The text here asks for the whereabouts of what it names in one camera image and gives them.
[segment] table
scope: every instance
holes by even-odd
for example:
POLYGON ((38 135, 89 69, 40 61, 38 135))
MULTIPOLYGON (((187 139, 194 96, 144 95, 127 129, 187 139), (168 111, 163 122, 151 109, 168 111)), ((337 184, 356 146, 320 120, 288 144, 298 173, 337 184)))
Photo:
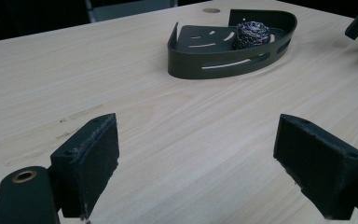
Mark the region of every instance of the table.
POLYGON ((358 223, 357 210, 351 221, 324 220, 272 157, 281 113, 358 148, 351 22, 278 1, 220 0, 0 41, 0 181, 49 167, 88 120, 117 113, 119 166, 92 223, 358 223), (286 54, 238 77, 171 77, 175 23, 227 26, 231 8, 295 14, 286 54))

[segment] wood grain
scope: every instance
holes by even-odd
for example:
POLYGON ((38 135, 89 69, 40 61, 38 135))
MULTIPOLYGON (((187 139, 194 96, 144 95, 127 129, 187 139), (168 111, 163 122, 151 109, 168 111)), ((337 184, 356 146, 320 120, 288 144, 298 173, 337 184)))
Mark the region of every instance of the wood grain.
POLYGON ((281 113, 358 148, 351 21, 277 1, 220 0, 0 41, 0 181, 49 167, 88 120, 117 113, 119 166, 92 223, 358 223, 357 210, 350 221, 324 220, 272 158, 281 113), (227 26, 231 8, 295 14, 286 54, 243 76, 171 77, 175 23, 227 26))

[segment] wooden table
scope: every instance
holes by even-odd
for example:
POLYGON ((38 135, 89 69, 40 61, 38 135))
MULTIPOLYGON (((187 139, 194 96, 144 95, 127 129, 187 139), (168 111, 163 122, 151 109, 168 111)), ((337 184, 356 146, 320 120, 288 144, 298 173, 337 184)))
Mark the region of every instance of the wooden table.
POLYGON ((220 0, 0 41, 0 181, 49 167, 88 120, 117 113, 119 166, 92 223, 358 223, 357 210, 351 221, 324 220, 272 157, 281 113, 358 148, 351 22, 278 1, 220 0), (175 23, 227 26, 231 8, 295 14, 286 54, 238 77, 171 77, 175 23))

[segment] black tray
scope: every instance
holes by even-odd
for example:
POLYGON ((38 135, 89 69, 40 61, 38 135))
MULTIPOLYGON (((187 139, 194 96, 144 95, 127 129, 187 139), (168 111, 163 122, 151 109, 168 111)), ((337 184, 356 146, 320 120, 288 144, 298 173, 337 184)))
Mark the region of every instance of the black tray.
POLYGON ((296 16, 284 11, 231 9, 228 27, 183 26, 177 39, 176 23, 168 42, 168 72, 185 79, 234 77, 266 67, 287 51, 296 16), (271 41, 250 49, 232 48, 235 26, 263 22, 271 41))

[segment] light wood tabletop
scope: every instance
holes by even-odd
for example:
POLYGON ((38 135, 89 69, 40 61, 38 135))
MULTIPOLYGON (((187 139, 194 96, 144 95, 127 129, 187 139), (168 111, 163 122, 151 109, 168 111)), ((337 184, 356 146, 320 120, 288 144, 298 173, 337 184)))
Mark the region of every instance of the light wood tabletop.
POLYGON ((218 0, 0 41, 0 181, 49 167, 87 121, 116 113, 119 165, 92 223, 358 223, 358 210, 325 220, 272 157, 282 113, 358 148, 358 38, 344 35, 352 21, 273 0, 218 0), (232 8, 296 15, 286 54, 237 77, 170 76, 175 23, 227 26, 232 8))

